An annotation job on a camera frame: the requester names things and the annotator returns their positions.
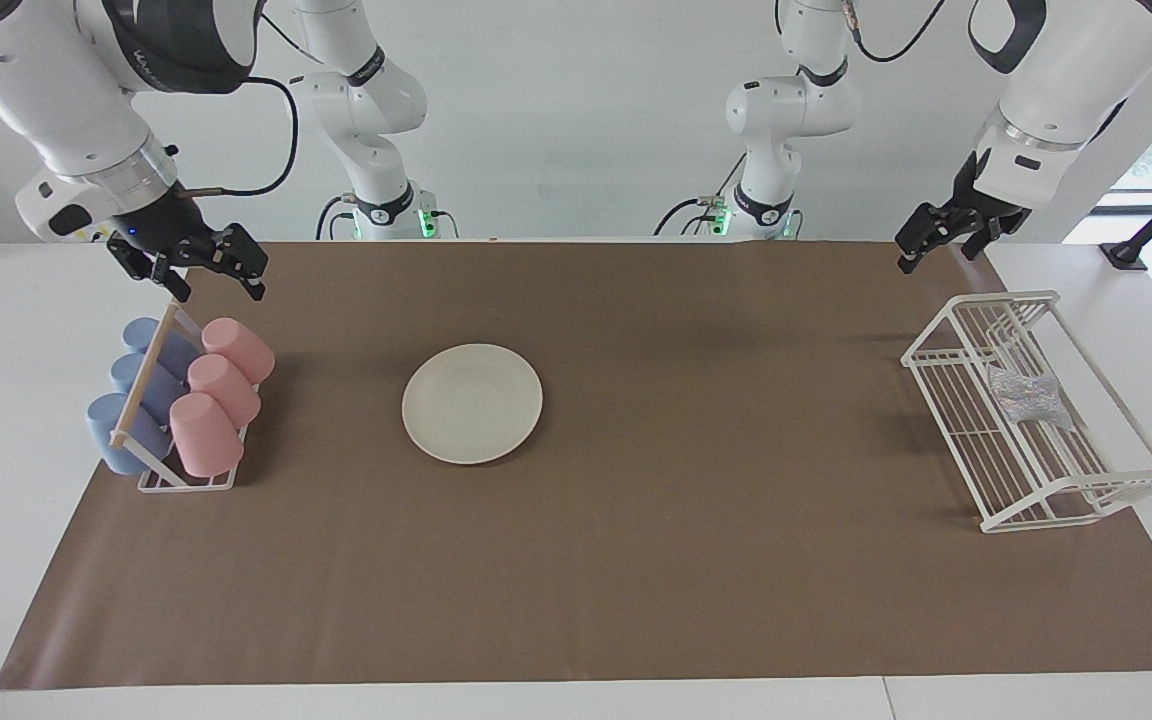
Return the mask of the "pink plastic cup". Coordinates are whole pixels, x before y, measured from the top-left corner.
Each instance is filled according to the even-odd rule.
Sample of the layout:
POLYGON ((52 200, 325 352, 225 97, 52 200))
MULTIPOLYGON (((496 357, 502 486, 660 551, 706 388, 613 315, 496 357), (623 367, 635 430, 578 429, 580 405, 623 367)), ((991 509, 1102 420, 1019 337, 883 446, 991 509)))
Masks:
POLYGON ((262 400, 233 361, 220 354, 206 354, 192 361, 187 382, 196 393, 205 393, 228 415, 234 429, 244 429, 260 414, 262 400))
POLYGON ((200 333, 202 343, 209 354, 227 357, 236 365, 247 381, 259 386, 275 369, 275 354, 268 343, 230 316, 221 316, 207 323, 200 333))
POLYGON ((187 393, 170 407, 169 423, 185 473, 210 478, 237 468, 244 446, 215 397, 187 393))

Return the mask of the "blue plastic cup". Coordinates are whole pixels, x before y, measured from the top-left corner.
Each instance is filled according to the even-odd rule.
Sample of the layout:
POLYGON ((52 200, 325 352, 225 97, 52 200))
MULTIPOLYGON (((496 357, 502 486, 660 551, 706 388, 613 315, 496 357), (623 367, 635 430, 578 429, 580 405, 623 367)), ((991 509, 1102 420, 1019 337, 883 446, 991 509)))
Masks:
MULTIPOLYGON (((154 340, 159 320, 150 316, 141 316, 128 323, 122 332, 122 341, 129 353, 147 354, 152 340, 154 340)), ((189 365, 200 357, 198 348, 189 342, 179 331, 170 331, 166 334, 161 351, 157 355, 157 364, 168 370, 179 379, 185 382, 189 365)))
MULTIPOLYGON (((143 471, 147 470, 145 462, 134 456, 132 452, 127 450, 127 448, 109 446, 111 435, 113 435, 116 429, 127 400, 128 395, 126 393, 118 392, 109 392, 106 395, 96 397, 88 406, 86 420, 90 434, 93 437, 97 447, 99 447, 100 454, 109 470, 114 471, 114 473, 123 475, 123 477, 132 477, 132 475, 143 473, 143 471)), ((137 407, 136 414, 134 414, 131 434, 157 460, 164 460, 169 455, 172 446, 169 435, 166 434, 165 430, 141 406, 137 407)))
POLYGON ((145 354, 138 353, 120 356, 109 367, 111 386, 119 393, 131 395, 142 369, 147 369, 147 384, 141 396, 141 407, 157 425, 164 427, 169 424, 172 406, 185 395, 187 389, 157 361, 147 361, 145 354))

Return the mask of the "brown paper table mat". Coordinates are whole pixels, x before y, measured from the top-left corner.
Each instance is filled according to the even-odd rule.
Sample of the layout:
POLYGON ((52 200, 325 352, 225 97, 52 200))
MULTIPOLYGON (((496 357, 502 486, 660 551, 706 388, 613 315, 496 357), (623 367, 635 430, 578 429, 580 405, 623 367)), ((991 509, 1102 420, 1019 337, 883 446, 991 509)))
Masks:
POLYGON ((878 243, 270 243, 236 487, 99 468, 0 689, 1152 670, 1134 511, 984 535, 900 355, 1000 291, 878 243), (408 438, 429 357, 511 348, 538 427, 408 438))

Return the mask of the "clear plastic wrapper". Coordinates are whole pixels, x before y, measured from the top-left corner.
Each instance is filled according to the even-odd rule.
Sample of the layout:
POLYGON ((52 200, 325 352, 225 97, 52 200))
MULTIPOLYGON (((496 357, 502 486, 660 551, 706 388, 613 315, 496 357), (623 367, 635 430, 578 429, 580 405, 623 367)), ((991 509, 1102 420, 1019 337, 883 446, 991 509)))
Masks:
POLYGON ((1052 427, 1071 430, 1074 420, 1055 376, 1024 376, 990 364, 987 382, 996 406, 1011 423, 1046 420, 1052 427))

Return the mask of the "round cream plate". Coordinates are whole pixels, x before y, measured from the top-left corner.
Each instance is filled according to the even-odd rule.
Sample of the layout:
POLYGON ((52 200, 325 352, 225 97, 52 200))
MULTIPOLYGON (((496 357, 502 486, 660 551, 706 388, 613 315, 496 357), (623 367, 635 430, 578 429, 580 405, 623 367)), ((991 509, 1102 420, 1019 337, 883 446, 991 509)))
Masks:
POLYGON ((538 427, 541 378, 511 348, 468 343, 429 357, 406 384, 408 438, 435 460, 479 465, 517 450, 538 427))

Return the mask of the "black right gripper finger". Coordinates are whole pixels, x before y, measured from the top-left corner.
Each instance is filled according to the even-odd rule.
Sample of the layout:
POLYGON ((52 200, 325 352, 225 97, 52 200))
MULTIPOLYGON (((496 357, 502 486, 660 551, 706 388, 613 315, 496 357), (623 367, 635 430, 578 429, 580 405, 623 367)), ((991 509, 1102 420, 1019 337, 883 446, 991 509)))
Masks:
POLYGON ((214 233, 215 272, 238 279, 243 290, 253 301, 262 301, 266 286, 262 282, 268 255, 253 240, 243 225, 227 225, 223 232, 214 233))
POLYGON ((109 238, 108 250, 127 275, 132 278, 132 281, 151 281, 162 287, 165 291, 169 291, 173 300, 182 302, 182 304, 191 296, 192 288, 182 275, 172 268, 164 253, 160 252, 154 259, 151 259, 150 256, 123 238, 109 238))

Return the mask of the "white cup rack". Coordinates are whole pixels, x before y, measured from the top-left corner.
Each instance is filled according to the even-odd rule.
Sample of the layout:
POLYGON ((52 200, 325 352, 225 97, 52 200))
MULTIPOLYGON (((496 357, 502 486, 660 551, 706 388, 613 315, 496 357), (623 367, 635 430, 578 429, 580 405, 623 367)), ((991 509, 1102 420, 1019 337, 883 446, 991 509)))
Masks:
POLYGON ((124 392, 118 418, 111 425, 109 450, 120 457, 136 458, 137 473, 134 478, 138 491, 147 495, 233 488, 238 477, 237 468, 206 478, 187 473, 166 414, 166 396, 160 391, 170 386, 188 388, 185 378, 175 374, 173 366, 161 363, 160 357, 169 346, 188 344, 200 353, 204 348, 200 325, 185 313, 177 301, 170 301, 160 318, 154 320, 152 332, 141 332, 136 338, 146 338, 147 342, 141 350, 141 361, 137 361, 132 382, 124 392))

